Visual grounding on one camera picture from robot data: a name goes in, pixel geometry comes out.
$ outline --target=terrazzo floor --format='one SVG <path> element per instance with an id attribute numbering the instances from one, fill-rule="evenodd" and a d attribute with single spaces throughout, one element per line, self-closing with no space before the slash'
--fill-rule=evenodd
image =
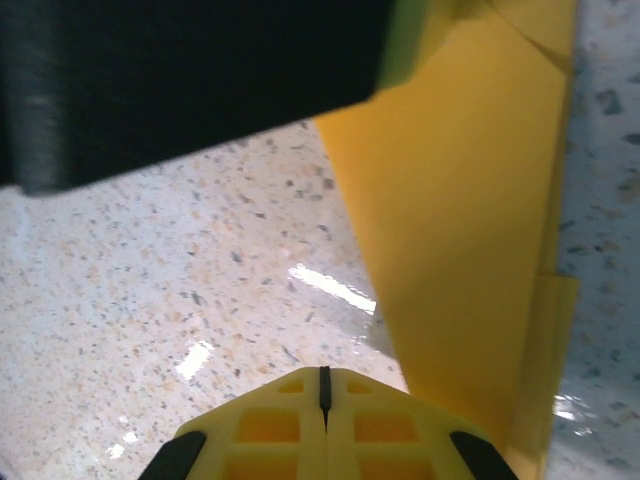
<path id="1" fill-rule="evenodd" d="M 585 0 L 561 271 L 582 279 L 548 478 L 640 478 L 640 3 Z M 310 122 L 46 199 L 0 191 L 0 472 L 137 478 L 304 365 L 404 388 Z"/>

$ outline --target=yellow plastic tab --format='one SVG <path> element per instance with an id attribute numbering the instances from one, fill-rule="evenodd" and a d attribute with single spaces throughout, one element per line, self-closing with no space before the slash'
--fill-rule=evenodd
<path id="1" fill-rule="evenodd" d="M 568 75 L 487 3 L 465 5 L 407 84 L 317 125 L 410 392 L 505 451 L 514 413 L 550 412 L 549 389 L 518 410 L 523 372 L 550 389 L 558 380 L 556 364 L 523 362 L 537 358 L 527 352 L 537 272 L 541 261 L 555 267 L 546 225 L 559 208 L 551 186 Z M 560 20 L 569 41 L 572 17 Z"/>

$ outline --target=yellow plastic panel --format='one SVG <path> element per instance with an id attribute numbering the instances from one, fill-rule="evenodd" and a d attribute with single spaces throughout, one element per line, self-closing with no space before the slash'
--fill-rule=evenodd
<path id="1" fill-rule="evenodd" d="M 490 0 L 514 28 L 545 53 L 568 63 L 576 0 Z"/>
<path id="2" fill-rule="evenodd" d="M 326 478 L 317 368 L 302 368 L 185 423 L 207 441 L 188 479 Z"/>
<path id="3" fill-rule="evenodd" d="M 567 90 L 561 132 L 566 127 L 568 113 Z M 518 400 L 504 451 L 505 459 L 522 480 L 544 478 L 554 395 L 562 376 L 578 292 L 576 279 L 552 275 L 556 271 L 558 251 L 564 152 L 565 139 L 560 135 L 539 264 L 541 275 L 534 290 Z"/>
<path id="4" fill-rule="evenodd" d="M 483 2 L 407 84 L 317 119 L 410 391 L 504 448 L 567 77 Z"/>
<path id="5" fill-rule="evenodd" d="M 331 385 L 329 480 L 474 479 L 449 435 L 486 439 L 477 427 L 349 370 L 332 369 Z"/>

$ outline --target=black rubber pad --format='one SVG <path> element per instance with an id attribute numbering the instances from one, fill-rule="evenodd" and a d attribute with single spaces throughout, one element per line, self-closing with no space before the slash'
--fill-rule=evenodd
<path id="1" fill-rule="evenodd" d="M 476 480 L 518 480 L 491 443 L 467 432 L 450 438 Z"/>
<path id="2" fill-rule="evenodd" d="M 331 410 L 332 395 L 331 395 L 331 368 L 320 367 L 320 395 L 318 402 L 322 409 L 322 416 L 324 417 L 324 429 L 327 430 L 329 424 L 329 410 Z"/>
<path id="3" fill-rule="evenodd" d="M 0 171 L 46 193 L 365 100 L 393 3 L 3 1 Z"/>
<path id="4" fill-rule="evenodd" d="M 165 443 L 139 480 L 185 480 L 206 440 L 202 432 L 189 432 Z"/>

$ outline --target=square opening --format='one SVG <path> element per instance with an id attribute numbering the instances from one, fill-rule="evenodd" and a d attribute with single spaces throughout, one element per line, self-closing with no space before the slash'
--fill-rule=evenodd
<path id="1" fill-rule="evenodd" d="M 279 393 L 302 393 L 303 390 L 304 382 L 301 378 L 285 383 L 283 386 L 278 388 Z"/>
<path id="2" fill-rule="evenodd" d="M 413 419 L 405 412 L 356 412 L 354 417 L 356 442 L 417 442 L 418 432 Z"/>
<path id="3" fill-rule="evenodd" d="M 298 412 L 276 408 L 254 408 L 240 418 L 239 443 L 294 443 L 300 441 Z"/>
<path id="4" fill-rule="evenodd" d="M 227 457 L 225 480 L 296 480 L 298 457 L 295 454 L 230 455 Z"/>
<path id="5" fill-rule="evenodd" d="M 358 467 L 361 480 L 438 480 L 424 458 L 359 456 Z"/>

